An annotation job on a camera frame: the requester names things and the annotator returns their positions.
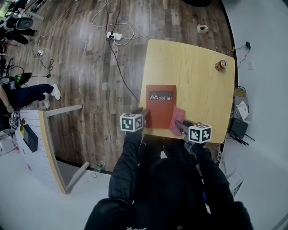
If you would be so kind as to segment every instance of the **power strip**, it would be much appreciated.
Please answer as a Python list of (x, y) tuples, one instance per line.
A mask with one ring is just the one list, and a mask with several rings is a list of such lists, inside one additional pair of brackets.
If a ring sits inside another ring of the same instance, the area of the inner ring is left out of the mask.
[[(106, 37), (109, 38), (110, 35), (111, 35), (111, 32), (108, 32)], [(117, 41), (120, 41), (122, 38), (122, 34), (118, 34), (118, 33), (113, 33), (112, 36), (114, 36), (115, 40), (117, 40)]]
[(42, 56), (43, 54), (44, 54), (44, 51), (41, 50), (41, 49), (39, 49), (39, 50), (38, 50), (38, 53), (37, 53), (37, 56)]

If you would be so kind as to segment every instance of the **pink cloth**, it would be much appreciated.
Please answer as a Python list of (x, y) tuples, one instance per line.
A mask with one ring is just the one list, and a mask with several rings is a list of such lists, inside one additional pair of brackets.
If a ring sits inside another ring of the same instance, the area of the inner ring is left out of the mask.
[(178, 129), (175, 122), (177, 120), (180, 122), (183, 122), (184, 118), (185, 118), (185, 111), (174, 106), (173, 115), (172, 115), (169, 129), (176, 136), (182, 136), (182, 132)]

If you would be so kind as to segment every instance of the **wooden table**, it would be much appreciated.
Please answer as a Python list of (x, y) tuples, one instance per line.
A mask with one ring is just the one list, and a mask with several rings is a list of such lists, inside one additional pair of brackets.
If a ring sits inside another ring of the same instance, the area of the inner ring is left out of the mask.
[[(225, 70), (215, 63), (226, 60)], [(222, 143), (228, 128), (235, 79), (235, 60), (198, 46), (164, 41), (148, 42), (140, 107), (146, 107), (146, 85), (172, 84), (177, 87), (177, 107), (186, 111), (185, 119), (212, 126), (213, 143)], [(169, 129), (144, 130), (145, 134), (183, 138)]]
[(76, 105), (49, 111), (43, 111), (41, 109), (20, 110), (20, 118), (25, 119), (25, 122), (38, 136), (38, 148), (35, 152), (32, 152), (23, 140), (23, 135), (20, 133), (20, 126), (15, 132), (20, 153), (24, 158), (30, 173), (50, 188), (61, 191), (64, 194), (68, 192), (77, 178), (89, 166), (89, 162), (85, 162), (82, 167), (75, 172), (70, 181), (63, 180), (55, 157), (48, 118), (53, 115), (82, 108), (83, 105)]

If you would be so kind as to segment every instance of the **white cable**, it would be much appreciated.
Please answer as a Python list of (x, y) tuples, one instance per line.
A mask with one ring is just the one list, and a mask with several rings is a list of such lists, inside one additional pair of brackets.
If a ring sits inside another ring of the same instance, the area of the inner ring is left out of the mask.
[[(45, 38), (45, 37), (53, 30), (54, 26), (60, 21), (60, 19), (61, 19), (72, 7), (74, 7), (76, 4), (78, 4), (78, 3), (82, 2), (82, 1), (83, 1), (83, 0), (80, 0), (80, 1), (76, 2), (76, 3), (75, 3), (73, 6), (71, 6), (68, 10), (66, 10), (65, 13), (62, 14), (62, 15), (59, 17), (59, 19), (57, 20), (57, 22), (55, 22), (55, 24), (52, 26), (52, 28), (50, 29), (50, 31), (49, 31), (47, 34), (41, 35), (40, 32), (37, 32), (37, 33), (39, 33), (39, 35), (38, 35), (38, 37), (35, 38), (35, 40), (34, 40), (34, 45), (35, 45), (35, 41), (37, 40), (37, 38), (39, 38), (38, 44), (36, 45), (36, 47), (39, 49), (40, 37)], [(42, 57), (42, 58), (37, 58), (36, 56), (34, 56), (34, 58), (35, 58), (35, 59), (42, 60), (42, 59), (44, 58), (45, 54), (43, 54), (43, 57)]]
[(133, 39), (136, 39), (136, 38), (139, 38), (139, 37), (149, 37), (149, 38), (153, 38), (153, 37), (151, 37), (151, 36), (148, 36), (148, 35), (140, 35), (140, 36), (138, 36), (138, 37), (135, 37), (135, 38), (121, 38), (121, 39), (131, 39), (131, 40), (133, 40)]
[(223, 156), (223, 154), (222, 154), (222, 152), (221, 152), (221, 149), (220, 149), (220, 144), (218, 144), (218, 145), (213, 145), (213, 148), (216, 149), (217, 152), (218, 152), (216, 162), (217, 162), (218, 164), (220, 164), (220, 162), (222, 161), (222, 163), (223, 163), (223, 168), (224, 168), (224, 174), (225, 174), (226, 178), (228, 178), (229, 175), (227, 174), (227, 168), (226, 168), (224, 156)]
[(223, 54), (227, 54), (227, 53), (230, 53), (230, 52), (234, 51), (234, 50), (230, 50), (228, 52), (224, 52), (222, 49), (219, 49), (219, 48), (216, 47), (215, 51), (217, 51), (217, 50), (220, 50)]
[(109, 24), (109, 25), (105, 25), (105, 26), (97, 26), (97, 25), (95, 25), (95, 24), (93, 23), (95, 17), (103, 10), (103, 8), (107, 5), (107, 2), (108, 2), (108, 0), (106, 0), (104, 6), (102, 6), (102, 8), (100, 9), (100, 11), (93, 16), (93, 18), (92, 18), (92, 20), (91, 20), (91, 23), (92, 23), (92, 25), (93, 25), (94, 27), (97, 27), (97, 28), (109, 27), (109, 26), (114, 26), (114, 25), (127, 25), (127, 26), (129, 26), (129, 28), (130, 28), (131, 31), (132, 31), (132, 36), (131, 36), (131, 38), (122, 38), (122, 39), (128, 39), (128, 41), (127, 41), (125, 44), (119, 44), (119, 43), (117, 43), (117, 42), (115, 41), (115, 38), (114, 38), (113, 40), (114, 40), (114, 43), (115, 43), (116, 45), (120, 45), (120, 46), (127, 45), (132, 39), (136, 39), (136, 38), (139, 38), (139, 37), (149, 37), (149, 38), (155, 39), (155, 38), (153, 38), (153, 37), (151, 37), (151, 36), (148, 36), (148, 35), (140, 35), (140, 36), (138, 36), (138, 37), (133, 38), (133, 37), (134, 37), (134, 31), (133, 31), (132, 27), (131, 27), (128, 23), (113, 23), (113, 24)]
[(228, 52), (224, 52), (222, 49), (219, 49), (219, 48), (217, 48), (217, 46), (216, 46), (215, 51), (220, 50), (223, 54), (227, 54), (227, 53), (233, 52), (233, 51), (235, 51), (235, 50), (237, 50), (237, 49), (242, 49), (242, 48), (245, 47), (245, 46), (246, 46), (246, 45), (241, 46), (240, 48), (236, 48), (236, 49), (230, 50), (230, 51), (228, 51)]

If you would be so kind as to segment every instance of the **black jacket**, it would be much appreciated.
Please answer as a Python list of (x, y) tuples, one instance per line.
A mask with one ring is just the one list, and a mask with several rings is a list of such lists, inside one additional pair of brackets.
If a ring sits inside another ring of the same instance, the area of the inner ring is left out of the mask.
[(96, 204), (85, 230), (253, 229), (246, 208), (234, 202), (208, 149), (193, 145), (203, 184), (183, 141), (167, 141), (165, 159), (159, 157), (161, 148), (140, 144), (140, 134), (125, 138), (110, 178), (109, 198)]

